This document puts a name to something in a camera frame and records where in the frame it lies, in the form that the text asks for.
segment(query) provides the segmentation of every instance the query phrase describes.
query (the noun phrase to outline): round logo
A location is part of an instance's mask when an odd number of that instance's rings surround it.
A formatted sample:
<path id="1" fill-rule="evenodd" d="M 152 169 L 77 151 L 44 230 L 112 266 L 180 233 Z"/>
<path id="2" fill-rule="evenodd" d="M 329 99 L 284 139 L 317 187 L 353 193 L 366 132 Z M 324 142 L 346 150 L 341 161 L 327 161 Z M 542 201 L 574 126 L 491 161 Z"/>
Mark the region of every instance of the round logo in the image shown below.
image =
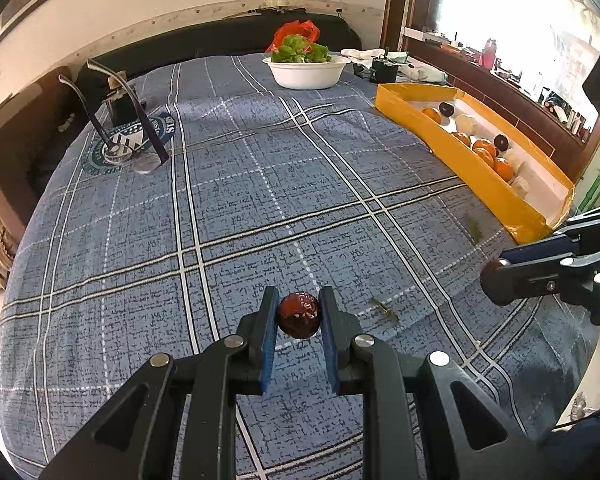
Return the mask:
<path id="1" fill-rule="evenodd" d="M 167 113 L 161 113 L 156 117 L 150 117 L 155 132 L 158 134 L 163 144 L 169 142 L 175 131 L 175 121 Z M 149 137 L 142 129 L 140 121 L 135 120 L 132 123 L 122 124 L 107 131 L 107 135 L 115 142 L 124 146 L 125 149 L 136 152 L 144 152 L 152 148 Z M 89 174 L 100 175 L 113 173 L 118 168 L 111 164 L 105 158 L 106 145 L 99 136 L 95 136 L 87 153 L 82 157 L 82 168 Z"/>

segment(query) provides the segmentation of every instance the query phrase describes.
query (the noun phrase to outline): orange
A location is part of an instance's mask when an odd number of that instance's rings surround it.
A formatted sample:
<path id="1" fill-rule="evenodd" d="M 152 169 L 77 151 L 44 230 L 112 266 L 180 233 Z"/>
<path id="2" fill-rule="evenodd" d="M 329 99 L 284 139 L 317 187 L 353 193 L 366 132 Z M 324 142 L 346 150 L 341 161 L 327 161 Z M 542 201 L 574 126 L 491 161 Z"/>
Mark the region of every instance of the orange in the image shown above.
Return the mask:
<path id="1" fill-rule="evenodd" d="M 487 165 L 493 169 L 493 157 L 491 156 L 491 153 L 489 153 L 487 150 L 485 150 L 484 148 L 474 148 L 474 153 L 476 155 L 478 155 L 484 162 L 487 163 Z"/>
<path id="2" fill-rule="evenodd" d="M 453 135 L 456 139 L 462 142 L 466 147 L 471 146 L 471 139 L 467 134 L 464 134 L 462 132 L 452 132 L 451 135 Z"/>
<path id="3" fill-rule="evenodd" d="M 505 182 L 509 182 L 514 177 L 513 166 L 501 156 L 493 161 L 493 169 Z"/>
<path id="4" fill-rule="evenodd" d="M 487 140 L 487 139 L 476 140 L 474 142 L 474 145 L 471 147 L 471 149 L 475 150 L 476 148 L 484 148 L 489 153 L 491 153 L 492 158 L 496 158 L 498 156 L 498 150 L 496 150 L 494 143 L 491 142 L 490 140 Z"/>
<path id="5" fill-rule="evenodd" d="M 424 108 L 422 113 L 425 114 L 429 119 L 436 121 L 438 124 L 442 123 L 442 115 L 440 115 L 440 112 L 435 108 Z"/>

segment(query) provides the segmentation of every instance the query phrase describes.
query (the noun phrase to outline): black headboard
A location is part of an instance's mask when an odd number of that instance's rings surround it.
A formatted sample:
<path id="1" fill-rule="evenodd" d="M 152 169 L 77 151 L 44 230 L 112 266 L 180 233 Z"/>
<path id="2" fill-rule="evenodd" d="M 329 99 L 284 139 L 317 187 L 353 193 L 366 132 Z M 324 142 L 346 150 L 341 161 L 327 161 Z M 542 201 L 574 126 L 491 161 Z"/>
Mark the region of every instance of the black headboard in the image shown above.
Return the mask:
<path id="1" fill-rule="evenodd" d="M 266 12 L 200 23 L 136 41 L 96 58 L 113 70 L 126 70 L 133 79 L 151 70 L 187 59 L 206 56 L 240 56 L 264 52 L 283 23 L 312 20 L 320 29 L 318 42 L 332 51 L 362 49 L 358 35 L 347 22 L 328 14 Z M 91 109 L 97 109 L 109 92 L 107 78 L 83 65 L 76 81 Z"/>

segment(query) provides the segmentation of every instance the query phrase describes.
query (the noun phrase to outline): white bowl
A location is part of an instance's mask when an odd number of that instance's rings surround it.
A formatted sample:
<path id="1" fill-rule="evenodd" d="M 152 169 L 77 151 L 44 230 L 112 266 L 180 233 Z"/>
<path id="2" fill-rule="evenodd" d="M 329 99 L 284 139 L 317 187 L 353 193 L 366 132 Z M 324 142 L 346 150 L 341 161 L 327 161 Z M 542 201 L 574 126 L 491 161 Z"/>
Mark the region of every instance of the white bowl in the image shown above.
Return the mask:
<path id="1" fill-rule="evenodd" d="M 326 63 L 274 63 L 270 57 L 262 60 L 269 65 L 280 86 L 292 90 L 320 90 L 334 86 L 347 63 L 343 56 L 331 56 Z"/>

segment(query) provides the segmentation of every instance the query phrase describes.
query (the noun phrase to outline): red plastic bag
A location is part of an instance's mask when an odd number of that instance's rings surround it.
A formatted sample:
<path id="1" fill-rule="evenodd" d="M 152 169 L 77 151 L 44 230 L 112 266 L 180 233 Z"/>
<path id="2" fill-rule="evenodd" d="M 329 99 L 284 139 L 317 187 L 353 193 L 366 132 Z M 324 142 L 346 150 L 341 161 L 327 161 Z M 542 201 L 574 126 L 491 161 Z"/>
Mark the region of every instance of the red plastic bag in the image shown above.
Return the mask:
<path id="1" fill-rule="evenodd" d="M 320 29 L 316 27 L 311 20 L 306 20 L 302 23 L 300 23 L 300 20 L 285 23 L 276 31 L 273 36 L 273 42 L 265 52 L 271 52 L 274 48 L 278 48 L 282 45 L 282 40 L 289 34 L 300 34 L 304 36 L 309 43 L 315 43 L 320 36 Z"/>

